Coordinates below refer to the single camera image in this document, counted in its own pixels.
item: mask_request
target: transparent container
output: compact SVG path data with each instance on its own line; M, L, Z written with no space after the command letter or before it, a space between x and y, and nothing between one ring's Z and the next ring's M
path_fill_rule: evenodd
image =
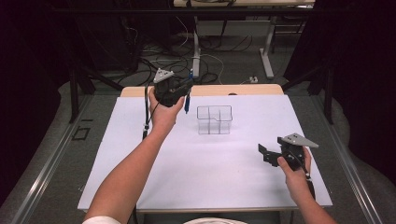
M197 107L198 134L228 134L233 121L230 105L201 105Z

